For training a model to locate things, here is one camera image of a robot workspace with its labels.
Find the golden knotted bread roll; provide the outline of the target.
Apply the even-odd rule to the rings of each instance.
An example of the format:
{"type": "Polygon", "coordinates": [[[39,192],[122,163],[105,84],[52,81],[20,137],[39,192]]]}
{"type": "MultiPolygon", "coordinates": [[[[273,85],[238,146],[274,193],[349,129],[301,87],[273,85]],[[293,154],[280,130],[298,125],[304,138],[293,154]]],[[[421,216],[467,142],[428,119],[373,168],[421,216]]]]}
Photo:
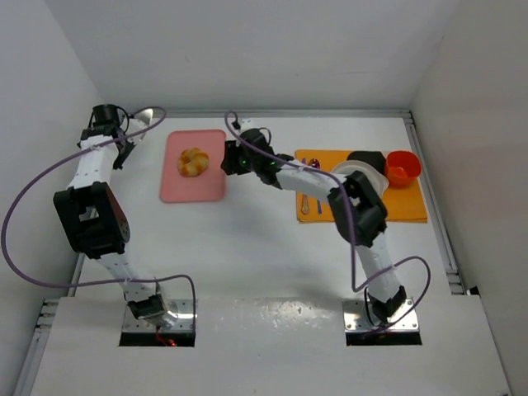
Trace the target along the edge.
{"type": "Polygon", "coordinates": [[[209,163],[208,153],[200,148],[189,148],[181,153],[177,169],[183,177],[198,177],[208,169],[209,163]]]}

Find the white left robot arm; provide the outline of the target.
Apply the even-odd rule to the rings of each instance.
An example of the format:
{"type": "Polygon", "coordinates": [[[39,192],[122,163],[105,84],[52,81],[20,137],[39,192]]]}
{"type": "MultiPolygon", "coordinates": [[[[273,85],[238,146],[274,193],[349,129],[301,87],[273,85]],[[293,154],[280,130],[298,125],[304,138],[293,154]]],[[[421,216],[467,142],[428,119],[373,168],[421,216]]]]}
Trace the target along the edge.
{"type": "Polygon", "coordinates": [[[154,109],[128,114],[122,107],[102,104],[92,108],[88,127],[81,133],[80,157],[73,180],[54,194],[54,207],[75,252],[106,268],[123,290],[135,319],[159,326],[167,307],[157,282],[149,283],[129,263],[125,249],[130,226],[110,187],[111,174],[145,136],[154,109]]]}

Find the steel cake server wooden handle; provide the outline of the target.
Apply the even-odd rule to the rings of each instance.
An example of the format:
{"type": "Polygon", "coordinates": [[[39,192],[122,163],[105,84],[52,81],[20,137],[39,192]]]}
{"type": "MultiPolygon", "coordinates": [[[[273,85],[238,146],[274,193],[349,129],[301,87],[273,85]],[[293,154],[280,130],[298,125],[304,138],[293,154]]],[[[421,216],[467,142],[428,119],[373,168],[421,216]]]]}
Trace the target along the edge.
{"type": "Polygon", "coordinates": [[[130,130],[151,130],[164,121],[164,118],[155,117],[154,108],[145,108],[130,114],[130,130]]]}

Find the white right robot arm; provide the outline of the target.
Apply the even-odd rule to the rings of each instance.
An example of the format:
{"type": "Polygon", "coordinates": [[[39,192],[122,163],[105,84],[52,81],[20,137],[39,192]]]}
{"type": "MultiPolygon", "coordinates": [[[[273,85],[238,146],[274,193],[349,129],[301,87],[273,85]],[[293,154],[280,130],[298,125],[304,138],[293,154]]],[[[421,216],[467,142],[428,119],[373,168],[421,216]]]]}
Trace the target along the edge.
{"type": "Polygon", "coordinates": [[[258,129],[245,130],[224,143],[221,168],[227,175],[255,173],[264,184],[312,196],[327,204],[337,231],[359,257],[371,309],[387,325],[407,295],[395,274],[384,238],[386,210],[367,176],[324,172],[286,154],[274,153],[258,129]]]}

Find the pink rectangular tray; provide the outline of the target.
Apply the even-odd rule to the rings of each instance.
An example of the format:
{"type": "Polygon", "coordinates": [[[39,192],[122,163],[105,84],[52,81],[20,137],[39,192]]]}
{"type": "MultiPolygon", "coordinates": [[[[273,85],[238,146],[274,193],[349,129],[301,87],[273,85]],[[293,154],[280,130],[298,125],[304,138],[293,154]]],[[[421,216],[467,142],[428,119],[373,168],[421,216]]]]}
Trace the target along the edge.
{"type": "Polygon", "coordinates": [[[222,130],[177,130],[166,140],[160,186],[160,199],[165,203],[218,201],[224,198],[225,132],[222,130]],[[183,152],[197,148],[209,157],[208,167],[198,176],[183,176],[177,163],[183,152]]]}

